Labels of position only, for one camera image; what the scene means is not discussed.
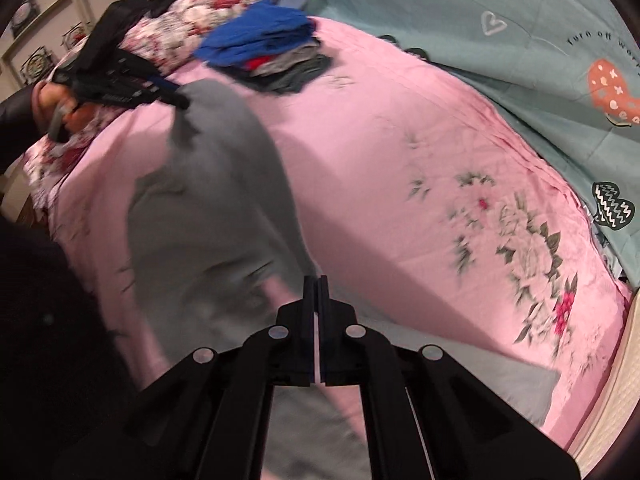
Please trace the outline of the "person's left hand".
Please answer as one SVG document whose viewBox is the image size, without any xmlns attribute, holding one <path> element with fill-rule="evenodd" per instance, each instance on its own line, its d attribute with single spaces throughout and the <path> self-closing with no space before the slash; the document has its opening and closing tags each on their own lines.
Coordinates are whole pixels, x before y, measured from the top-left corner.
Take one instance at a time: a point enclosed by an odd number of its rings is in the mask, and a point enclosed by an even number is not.
<svg viewBox="0 0 640 480">
<path fill-rule="evenodd" d="M 32 112 L 42 133 L 46 133 L 55 110 L 62 110 L 62 125 L 71 133 L 86 128 L 96 116 L 98 104 L 79 104 L 70 88 L 54 82 L 40 81 L 32 92 Z"/>
</svg>

